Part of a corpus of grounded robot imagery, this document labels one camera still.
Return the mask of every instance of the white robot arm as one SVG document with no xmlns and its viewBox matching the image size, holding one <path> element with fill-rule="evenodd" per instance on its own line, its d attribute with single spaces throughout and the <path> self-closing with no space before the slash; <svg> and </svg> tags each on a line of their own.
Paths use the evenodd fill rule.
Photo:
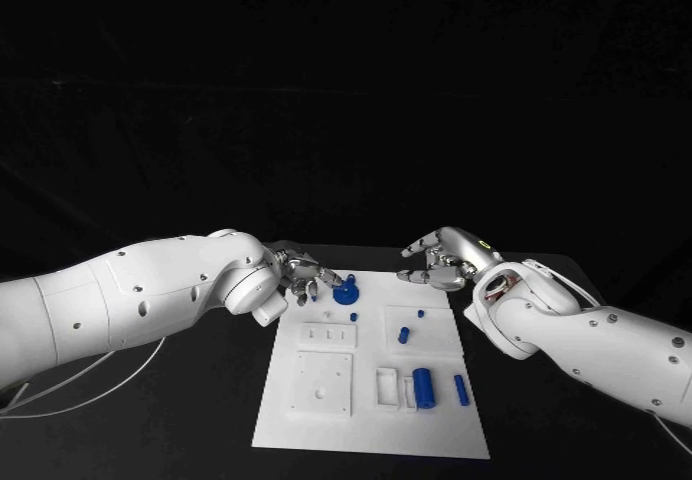
<svg viewBox="0 0 692 480">
<path fill-rule="evenodd" d="M 150 343 L 225 306 L 267 326 L 290 287 L 305 304 L 339 276 L 300 247 L 221 230 L 130 245 L 35 278 L 0 284 L 0 389 L 78 358 Z"/>
<path fill-rule="evenodd" d="M 692 427 L 690 332 L 600 306 L 586 293 L 592 307 L 581 308 L 555 272 L 532 260 L 505 262 L 491 245 L 459 228 L 433 232 L 403 255 L 421 251 L 429 269 L 403 271 L 398 277 L 446 291 L 476 282 L 465 315 L 508 355 L 522 360 L 544 350 L 573 378 Z"/>
</svg>

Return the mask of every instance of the white cable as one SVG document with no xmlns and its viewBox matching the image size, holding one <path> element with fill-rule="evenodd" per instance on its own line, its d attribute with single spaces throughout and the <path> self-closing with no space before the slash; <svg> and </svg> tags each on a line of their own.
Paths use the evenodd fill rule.
<svg viewBox="0 0 692 480">
<path fill-rule="evenodd" d="M 74 382 L 101 362 L 106 361 L 106 359 L 114 354 L 116 352 L 109 352 L 77 375 L 73 375 L 64 382 L 61 382 L 58 385 L 54 385 L 51 388 L 44 390 L 41 393 L 36 395 L 32 395 L 29 398 L 22 400 L 21 402 L 11 403 L 5 408 L 0 408 L 0 415 L 11 410 L 15 410 L 16 408 L 22 407 L 28 403 L 32 403 L 35 400 L 38 400 L 41 397 L 45 397 L 49 393 L 55 392 L 60 388 L 62 388 L 68 383 Z"/>
<path fill-rule="evenodd" d="M 563 282 L 570 285 L 570 287 L 577 291 L 577 293 L 587 299 L 589 303 L 594 307 L 600 307 L 602 304 L 597 302 L 596 298 L 589 294 L 589 292 L 566 277 L 563 276 L 551 267 L 547 267 L 542 263 L 538 263 L 535 260 L 525 260 L 522 262 L 528 267 L 545 269 L 553 275 L 555 275 Z"/>
<path fill-rule="evenodd" d="M 162 338 L 162 341 L 159 342 L 159 346 L 156 347 L 155 352 L 152 353 L 150 357 L 147 358 L 147 361 L 142 364 L 140 368 L 135 371 L 135 373 L 109 390 L 106 391 L 101 395 L 94 397 L 91 400 L 87 400 L 83 402 L 80 405 L 75 405 L 74 407 L 67 408 L 65 410 L 58 410 L 57 412 L 49 412 L 49 413 L 39 413 L 36 415 L 6 415 L 0 416 L 0 420 L 5 420 L 8 418 L 41 418 L 41 417 L 49 417 L 51 415 L 58 415 L 60 413 L 70 412 L 71 410 L 75 410 L 80 407 L 84 407 L 90 403 L 96 402 L 101 398 L 104 398 L 111 392 L 114 392 L 133 378 L 135 376 L 142 372 L 145 367 L 149 365 L 149 362 L 155 358 L 155 355 L 159 352 L 159 349 L 162 348 L 163 341 L 166 340 L 166 337 Z"/>
<path fill-rule="evenodd" d="M 685 449 L 685 451 L 692 455 L 692 450 L 688 448 L 688 446 L 682 443 L 682 440 L 678 438 L 678 436 L 675 435 L 675 433 L 671 431 L 671 429 L 668 428 L 668 425 L 664 423 L 664 420 L 659 418 L 659 416 L 656 414 L 654 414 L 654 418 L 656 418 L 656 421 L 661 423 L 661 426 L 664 427 L 664 429 L 666 430 L 668 434 L 671 435 L 671 438 L 678 442 L 678 444 L 681 445 L 681 447 Z"/>
</svg>

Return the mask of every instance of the black background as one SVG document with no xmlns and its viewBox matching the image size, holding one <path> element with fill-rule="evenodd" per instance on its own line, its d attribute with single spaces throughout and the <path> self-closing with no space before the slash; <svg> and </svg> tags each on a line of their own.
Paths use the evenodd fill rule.
<svg viewBox="0 0 692 480">
<path fill-rule="evenodd" d="M 0 276 L 221 228 L 404 247 L 455 225 L 690 327 L 691 17 L 648 0 L 8 11 Z"/>
</svg>

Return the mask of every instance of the black table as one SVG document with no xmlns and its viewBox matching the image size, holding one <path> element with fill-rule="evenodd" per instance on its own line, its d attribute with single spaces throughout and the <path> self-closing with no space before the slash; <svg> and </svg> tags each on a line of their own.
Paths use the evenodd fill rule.
<svg viewBox="0 0 692 480">
<path fill-rule="evenodd" d="M 306 246 L 333 269 L 420 268 L 400 249 Z M 599 298 L 574 261 L 534 258 Z M 491 461 L 251 447 L 276 322 L 209 312 L 173 335 L 136 379 L 90 406 L 45 419 L 0 420 L 0 477 L 15 478 L 679 478 L 688 458 L 648 414 L 571 379 L 540 352 L 508 357 L 463 317 L 472 287 L 450 294 Z M 78 382 L 15 414 L 70 407 L 110 388 L 156 344 L 119 352 Z M 39 375 L 42 390 L 93 359 Z M 684 438 L 691 439 L 688 432 Z"/>
</svg>

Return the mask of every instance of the blue object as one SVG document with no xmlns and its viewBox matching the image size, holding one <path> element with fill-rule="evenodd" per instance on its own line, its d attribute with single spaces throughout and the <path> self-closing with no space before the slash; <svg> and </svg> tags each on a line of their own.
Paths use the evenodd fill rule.
<svg viewBox="0 0 692 480">
<path fill-rule="evenodd" d="M 459 401 L 462 405 L 468 407 L 472 402 L 469 401 L 469 394 L 466 393 L 466 385 L 465 385 L 465 378 L 462 375 L 455 375 L 455 383 L 457 384 L 457 392 L 459 392 Z"/>
<path fill-rule="evenodd" d="M 400 333 L 400 343 L 407 343 L 408 342 L 408 332 L 411 330 L 408 327 L 401 327 L 401 333 Z"/>
<path fill-rule="evenodd" d="M 357 287 L 357 277 L 351 274 L 341 287 L 333 288 L 335 300 L 341 305 L 352 305 L 357 303 L 361 292 Z"/>
<path fill-rule="evenodd" d="M 419 408 L 433 408 L 436 406 L 436 392 L 433 391 L 433 378 L 427 368 L 414 370 L 414 391 Z"/>
</svg>

